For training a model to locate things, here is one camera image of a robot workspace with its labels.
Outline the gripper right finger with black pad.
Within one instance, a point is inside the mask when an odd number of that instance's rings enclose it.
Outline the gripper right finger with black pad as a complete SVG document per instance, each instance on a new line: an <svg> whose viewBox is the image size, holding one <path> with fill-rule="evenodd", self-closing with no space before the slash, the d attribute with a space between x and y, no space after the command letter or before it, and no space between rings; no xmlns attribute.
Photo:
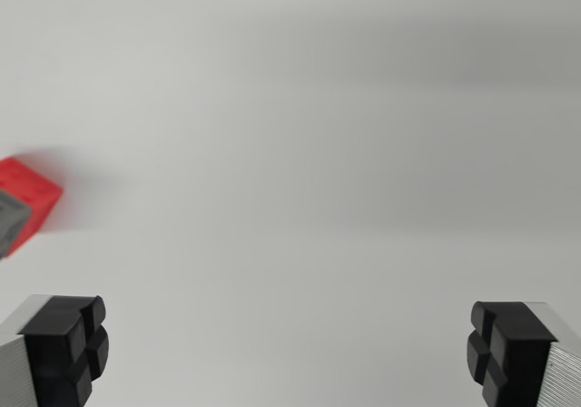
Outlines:
<svg viewBox="0 0 581 407"><path fill-rule="evenodd" d="M547 303L473 304L472 379L491 407L578 406L580 335Z"/></svg>

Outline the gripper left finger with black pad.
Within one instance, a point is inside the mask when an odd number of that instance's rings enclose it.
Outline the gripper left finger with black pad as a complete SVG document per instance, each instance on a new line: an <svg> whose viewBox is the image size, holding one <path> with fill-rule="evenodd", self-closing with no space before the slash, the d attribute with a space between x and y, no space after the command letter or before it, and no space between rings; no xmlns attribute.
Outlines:
<svg viewBox="0 0 581 407"><path fill-rule="evenodd" d="M34 294L1 322L1 404L86 405L108 360L100 296Z"/></svg>

